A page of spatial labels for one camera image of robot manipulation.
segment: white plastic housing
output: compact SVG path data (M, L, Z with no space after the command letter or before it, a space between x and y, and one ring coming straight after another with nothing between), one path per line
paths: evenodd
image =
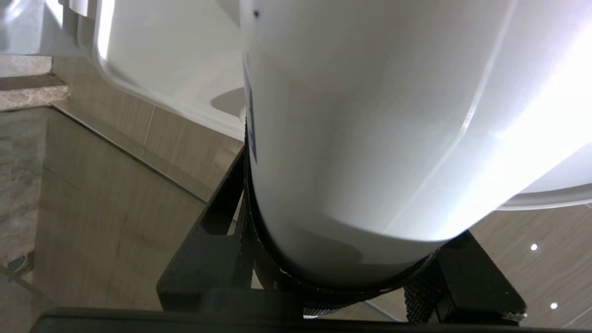
M319 283L399 273L592 139L587 1L242 0L257 203Z

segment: blue label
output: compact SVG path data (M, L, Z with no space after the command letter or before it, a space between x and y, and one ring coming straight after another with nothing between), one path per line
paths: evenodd
M247 109L247 133L249 135L249 147L257 163L257 145L255 144L255 117L253 115L253 92L251 91L251 84L249 82L249 74L245 65L244 69L244 94L246 98Z

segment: black metal stand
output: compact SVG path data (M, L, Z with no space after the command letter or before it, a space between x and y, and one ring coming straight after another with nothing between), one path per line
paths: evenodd
M227 235L243 189L236 230ZM292 274L257 215L243 150L158 281L165 312L58 309L43 315L32 332L84 332L89 327L109 332L472 332L504 331L508 325L533 331L515 327L526 305L468 232L385 284L334 289ZM269 290L250 289L254 267ZM306 311L334 312L399 287L405 288L412 323L482 325L303 320Z

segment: white cylindrical object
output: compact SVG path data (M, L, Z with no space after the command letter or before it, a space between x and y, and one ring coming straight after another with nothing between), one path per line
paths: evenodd
M241 6L256 200L319 283L399 273L591 140L589 2Z

